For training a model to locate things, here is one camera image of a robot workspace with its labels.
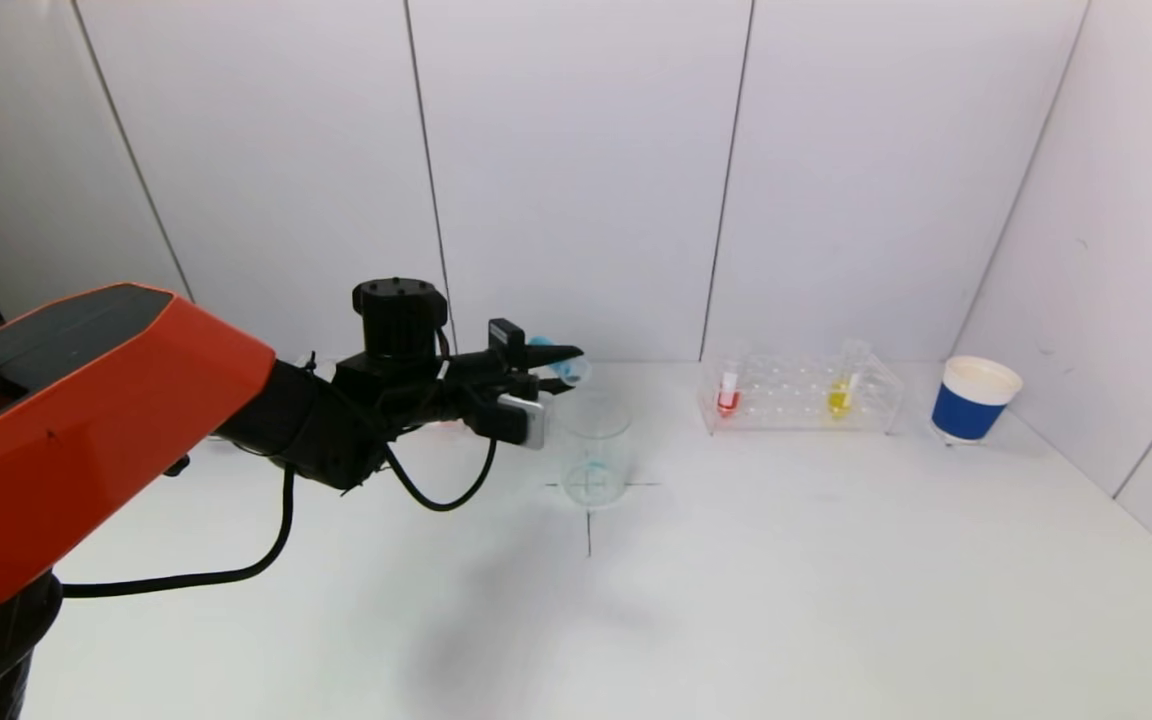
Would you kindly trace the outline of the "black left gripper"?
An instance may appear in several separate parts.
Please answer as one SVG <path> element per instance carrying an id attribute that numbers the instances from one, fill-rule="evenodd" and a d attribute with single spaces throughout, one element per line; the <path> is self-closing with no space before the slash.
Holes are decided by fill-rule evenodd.
<path id="1" fill-rule="evenodd" d="M 526 343 L 524 329 L 505 318 L 488 320 L 486 342 L 482 351 L 457 354 L 447 361 L 447 382 L 479 389 L 505 386 L 515 381 L 518 373 L 529 376 L 531 369 L 570 363 L 584 355 L 573 344 Z M 558 377 L 539 379 L 536 388 L 552 396 L 575 389 Z"/>

